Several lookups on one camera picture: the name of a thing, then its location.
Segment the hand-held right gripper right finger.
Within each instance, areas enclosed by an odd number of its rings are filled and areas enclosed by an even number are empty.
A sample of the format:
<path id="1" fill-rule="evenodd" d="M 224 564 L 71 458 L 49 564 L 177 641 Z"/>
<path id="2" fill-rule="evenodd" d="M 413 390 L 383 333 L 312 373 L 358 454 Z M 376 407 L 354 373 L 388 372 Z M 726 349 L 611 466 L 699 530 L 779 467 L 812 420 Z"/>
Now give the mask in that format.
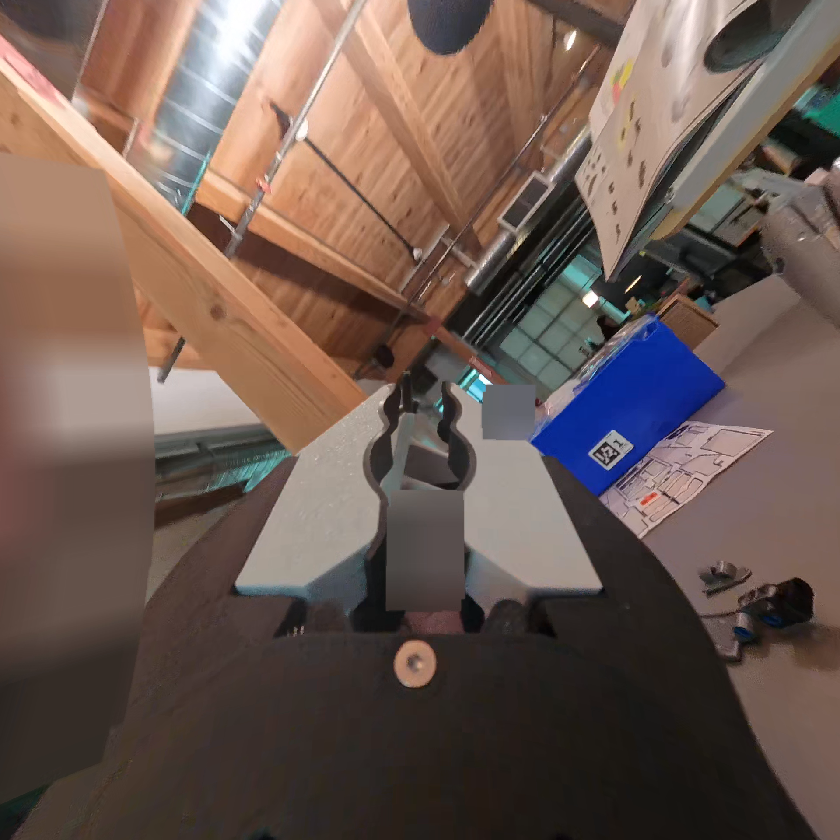
<path id="1" fill-rule="evenodd" d="M 437 433 L 464 498 L 465 590 L 484 613 L 554 597 L 598 595 L 603 584 L 531 432 L 519 421 L 487 437 L 484 406 L 442 385 Z"/>

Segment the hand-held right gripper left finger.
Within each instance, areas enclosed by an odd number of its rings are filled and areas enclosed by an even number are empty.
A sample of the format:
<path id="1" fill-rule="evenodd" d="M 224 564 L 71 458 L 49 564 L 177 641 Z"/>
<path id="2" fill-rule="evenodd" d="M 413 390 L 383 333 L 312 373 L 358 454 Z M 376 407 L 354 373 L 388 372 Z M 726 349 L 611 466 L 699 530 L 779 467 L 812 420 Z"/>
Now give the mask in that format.
<path id="1" fill-rule="evenodd" d="M 334 602 L 351 613 L 367 595 L 364 558 L 380 529 L 371 447 L 391 444 L 401 394 L 385 385 L 301 450 L 238 574 L 239 595 Z"/>

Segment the blue plastic bin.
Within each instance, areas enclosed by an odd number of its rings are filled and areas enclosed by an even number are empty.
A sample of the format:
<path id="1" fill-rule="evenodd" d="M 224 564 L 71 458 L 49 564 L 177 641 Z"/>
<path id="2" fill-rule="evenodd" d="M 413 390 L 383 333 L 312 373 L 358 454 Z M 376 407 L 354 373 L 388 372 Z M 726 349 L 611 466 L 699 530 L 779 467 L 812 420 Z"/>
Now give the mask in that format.
<path id="1" fill-rule="evenodd" d="M 656 316 L 652 332 L 619 351 L 532 445 L 600 496 L 720 393 L 720 375 Z"/>

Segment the white sticker sheet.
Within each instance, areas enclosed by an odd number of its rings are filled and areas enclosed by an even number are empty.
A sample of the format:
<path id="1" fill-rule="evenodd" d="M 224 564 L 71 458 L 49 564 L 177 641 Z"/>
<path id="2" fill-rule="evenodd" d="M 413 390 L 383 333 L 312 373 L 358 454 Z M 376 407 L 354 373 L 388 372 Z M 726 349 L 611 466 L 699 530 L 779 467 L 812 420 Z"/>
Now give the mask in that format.
<path id="1" fill-rule="evenodd" d="M 688 421 L 601 494 L 601 502 L 641 539 L 771 435 L 769 429 Z"/>

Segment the small grey toy brick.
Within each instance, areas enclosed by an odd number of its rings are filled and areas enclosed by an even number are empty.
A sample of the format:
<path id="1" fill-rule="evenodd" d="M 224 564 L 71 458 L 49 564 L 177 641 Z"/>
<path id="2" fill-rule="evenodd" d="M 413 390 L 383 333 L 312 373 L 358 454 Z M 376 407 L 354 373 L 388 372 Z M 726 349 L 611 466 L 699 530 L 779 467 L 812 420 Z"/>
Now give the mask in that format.
<path id="1" fill-rule="evenodd" d="M 745 566 L 719 561 L 700 569 L 698 576 L 703 584 L 704 595 L 712 597 L 745 583 L 752 576 L 752 571 Z"/>

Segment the grey brick with blue pin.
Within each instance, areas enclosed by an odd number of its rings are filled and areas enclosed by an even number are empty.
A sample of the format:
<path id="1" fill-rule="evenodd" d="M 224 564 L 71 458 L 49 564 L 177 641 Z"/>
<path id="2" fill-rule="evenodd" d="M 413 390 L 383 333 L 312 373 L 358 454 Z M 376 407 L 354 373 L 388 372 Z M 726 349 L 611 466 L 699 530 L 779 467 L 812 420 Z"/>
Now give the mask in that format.
<path id="1" fill-rule="evenodd" d="M 740 596 L 735 611 L 701 618 L 720 659 L 739 662 L 743 646 L 758 642 L 764 628 L 781 628 L 778 589 L 777 584 L 764 584 Z"/>

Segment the brown wicker basket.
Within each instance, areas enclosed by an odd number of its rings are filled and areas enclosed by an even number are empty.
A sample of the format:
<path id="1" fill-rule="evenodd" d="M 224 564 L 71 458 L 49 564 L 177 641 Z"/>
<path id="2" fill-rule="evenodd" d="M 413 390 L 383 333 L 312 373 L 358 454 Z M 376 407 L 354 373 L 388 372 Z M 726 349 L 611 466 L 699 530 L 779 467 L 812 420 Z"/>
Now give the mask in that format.
<path id="1" fill-rule="evenodd" d="M 689 350 L 695 350 L 709 338 L 719 323 L 704 308 L 687 296 L 675 293 L 665 299 L 657 309 L 657 318 Z"/>

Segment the white vent grille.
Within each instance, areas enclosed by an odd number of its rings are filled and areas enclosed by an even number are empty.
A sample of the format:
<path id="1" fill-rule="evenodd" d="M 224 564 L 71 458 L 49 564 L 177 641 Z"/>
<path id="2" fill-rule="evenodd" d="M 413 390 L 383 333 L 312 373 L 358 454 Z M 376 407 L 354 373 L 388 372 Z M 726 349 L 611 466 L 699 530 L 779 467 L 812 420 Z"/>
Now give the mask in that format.
<path id="1" fill-rule="evenodd" d="M 513 234 L 517 233 L 544 203 L 552 188 L 551 181 L 547 180 L 543 173 L 532 172 L 498 217 L 499 226 Z"/>

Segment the black pendant rod lamp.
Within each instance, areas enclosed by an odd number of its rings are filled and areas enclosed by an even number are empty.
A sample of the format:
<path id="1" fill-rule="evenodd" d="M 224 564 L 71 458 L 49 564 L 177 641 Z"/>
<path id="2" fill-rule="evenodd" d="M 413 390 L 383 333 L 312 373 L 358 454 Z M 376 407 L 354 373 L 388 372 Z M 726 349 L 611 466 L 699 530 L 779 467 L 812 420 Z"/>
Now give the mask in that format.
<path id="1" fill-rule="evenodd" d="M 280 137 L 285 138 L 286 134 L 291 131 L 292 125 L 292 117 L 286 111 L 284 111 L 275 101 L 272 99 L 267 99 L 266 104 L 268 105 L 269 109 L 274 114 L 279 131 Z M 415 266 L 418 266 L 421 263 L 423 257 L 423 250 L 421 248 L 415 247 L 384 215 L 383 213 L 361 192 L 361 190 L 352 183 L 352 181 L 343 173 L 341 169 L 331 161 L 331 159 L 309 138 L 308 135 L 308 122 L 306 119 L 303 120 L 301 127 L 296 132 L 296 142 L 298 144 L 304 144 L 309 150 L 314 153 L 321 163 L 325 164 L 328 169 L 336 175 L 339 180 L 341 181 L 344 186 L 346 186 L 352 194 L 358 198 L 362 204 L 370 210 L 373 215 L 381 222 L 386 229 L 400 242 L 400 244 L 404 247 L 407 254 L 411 257 L 412 262 Z"/>

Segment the metal ceiling conduit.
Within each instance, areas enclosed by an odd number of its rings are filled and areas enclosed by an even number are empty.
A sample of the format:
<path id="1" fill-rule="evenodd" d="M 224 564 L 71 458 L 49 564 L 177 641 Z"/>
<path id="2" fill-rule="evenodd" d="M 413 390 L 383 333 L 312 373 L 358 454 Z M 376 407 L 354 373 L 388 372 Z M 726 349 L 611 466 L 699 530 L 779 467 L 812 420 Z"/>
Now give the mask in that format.
<path id="1" fill-rule="evenodd" d="M 327 78 L 329 77 L 329 73 L 335 65 L 342 48 L 349 39 L 350 35 L 353 33 L 356 22 L 358 21 L 359 17 L 364 11 L 366 4 L 366 1 L 352 2 L 350 10 L 345 15 L 341 26 L 339 27 L 338 33 L 336 34 L 332 42 L 331 51 L 326 62 L 324 63 L 324 66 L 322 67 L 318 77 L 314 81 L 306 100 L 303 102 L 303 104 L 299 108 L 299 111 L 294 116 L 293 120 L 290 122 L 289 128 L 282 134 L 280 146 L 278 147 L 276 153 L 271 159 L 271 162 L 267 167 L 266 172 L 257 181 L 257 188 L 255 194 L 249 201 L 246 209 L 244 210 L 240 219 L 238 220 L 237 226 L 232 229 L 230 239 L 226 248 L 224 249 L 224 256 L 227 259 L 232 259 L 237 255 L 239 247 L 242 245 L 242 242 L 246 236 L 249 225 L 254 219 L 266 195 L 270 192 L 271 185 L 275 177 L 277 176 L 278 171 L 281 168 L 284 160 L 287 158 L 291 148 L 298 141 L 302 140 L 302 128 L 304 123 L 307 122 L 309 111 L 311 110 L 321 89 L 323 88 Z"/>

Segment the building instruction booklet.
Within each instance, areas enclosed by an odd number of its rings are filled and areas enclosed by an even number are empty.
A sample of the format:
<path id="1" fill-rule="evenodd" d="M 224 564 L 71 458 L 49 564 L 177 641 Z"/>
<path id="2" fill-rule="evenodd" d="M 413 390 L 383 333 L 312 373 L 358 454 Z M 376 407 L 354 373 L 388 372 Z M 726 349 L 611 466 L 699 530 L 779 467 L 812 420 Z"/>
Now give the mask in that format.
<path id="1" fill-rule="evenodd" d="M 612 279 L 669 164 L 780 41 L 781 2 L 638 1 L 590 112 L 575 183 Z"/>

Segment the black pole with toothed disc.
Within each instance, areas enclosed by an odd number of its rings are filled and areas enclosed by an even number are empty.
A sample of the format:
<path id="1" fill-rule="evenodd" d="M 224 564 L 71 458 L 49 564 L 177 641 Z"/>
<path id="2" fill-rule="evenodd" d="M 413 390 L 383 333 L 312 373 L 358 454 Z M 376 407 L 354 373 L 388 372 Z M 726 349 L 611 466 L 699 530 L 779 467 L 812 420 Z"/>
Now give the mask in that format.
<path id="1" fill-rule="evenodd" d="M 458 53 L 477 36 L 494 1 L 408 1 L 407 9 L 414 33 L 432 53 L 449 56 Z M 576 1 L 528 1 L 553 18 L 593 37 L 601 45 L 615 48 L 625 24 L 594 7 Z"/>

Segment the grey ceiling ventilation duct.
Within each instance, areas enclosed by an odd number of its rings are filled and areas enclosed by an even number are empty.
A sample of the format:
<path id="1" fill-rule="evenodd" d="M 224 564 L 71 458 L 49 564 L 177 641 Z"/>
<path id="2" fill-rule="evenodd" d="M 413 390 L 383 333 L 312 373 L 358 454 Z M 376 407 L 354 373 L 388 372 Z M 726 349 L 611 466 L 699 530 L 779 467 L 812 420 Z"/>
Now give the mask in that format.
<path id="1" fill-rule="evenodd" d="M 517 233 L 513 234 L 498 225 L 496 236 L 490 241 L 490 244 L 474 266 L 468 270 L 464 278 L 465 295 L 463 302 L 480 298 L 509 258 L 513 257 L 526 244 L 528 238 L 542 223 L 560 211 L 561 204 L 566 202 L 569 196 L 574 196 L 577 193 L 574 178 L 583 165 L 585 157 L 590 153 L 592 143 L 591 126 L 589 123 L 585 123 L 566 150 L 547 170 L 536 171 L 543 173 L 547 180 L 551 181 L 552 191 L 531 219 Z M 503 207 L 498 216 L 504 212 L 511 200 Z"/>

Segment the silver spiral ventilation duct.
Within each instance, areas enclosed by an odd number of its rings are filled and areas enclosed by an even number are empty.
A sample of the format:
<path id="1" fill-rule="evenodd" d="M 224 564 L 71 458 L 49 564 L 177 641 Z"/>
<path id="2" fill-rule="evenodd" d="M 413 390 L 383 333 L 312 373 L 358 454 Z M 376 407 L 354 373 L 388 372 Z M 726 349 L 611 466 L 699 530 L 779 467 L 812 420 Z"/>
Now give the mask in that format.
<path id="1" fill-rule="evenodd" d="M 184 216 L 283 4 L 199 3 L 163 96 L 129 143 L 129 163 Z"/>

